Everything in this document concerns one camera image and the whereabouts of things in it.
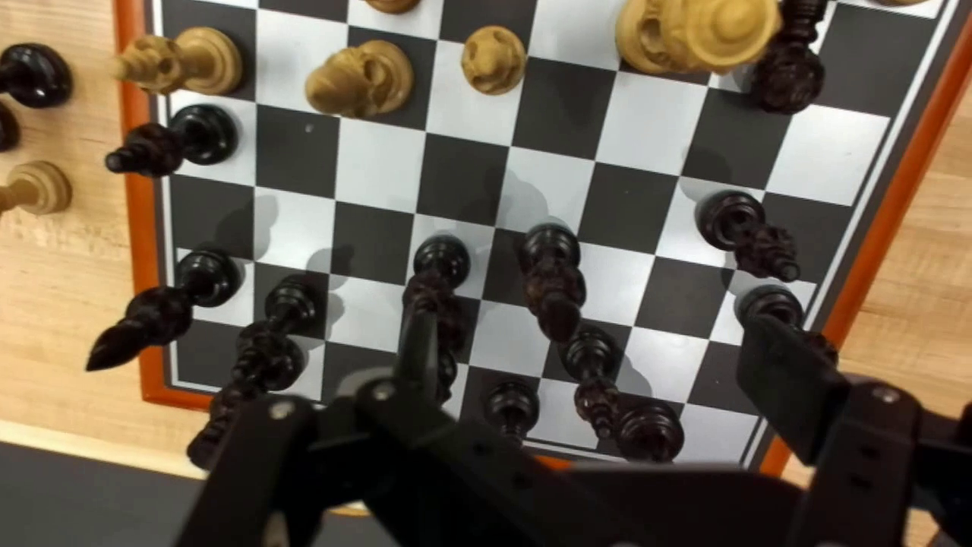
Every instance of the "table surface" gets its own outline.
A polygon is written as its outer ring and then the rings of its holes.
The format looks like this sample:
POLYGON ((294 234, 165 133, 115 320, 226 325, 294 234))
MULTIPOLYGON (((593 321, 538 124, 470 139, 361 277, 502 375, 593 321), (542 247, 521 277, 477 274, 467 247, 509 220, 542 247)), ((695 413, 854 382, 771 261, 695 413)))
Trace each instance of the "table surface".
MULTIPOLYGON (((0 0, 0 45, 40 40, 77 72, 65 111, 32 112, 23 149, 0 156, 0 179, 23 161, 58 161, 74 210, 52 220, 0 220, 0 440, 200 476, 187 461, 200 413, 142 404, 139 368, 87 376, 85 357, 130 297, 124 181, 102 167, 121 139, 121 95, 110 76, 115 0, 0 0)), ((843 368, 911 390, 929 410, 958 416, 972 399, 972 95, 965 90, 935 161, 884 258, 843 350, 843 368)))

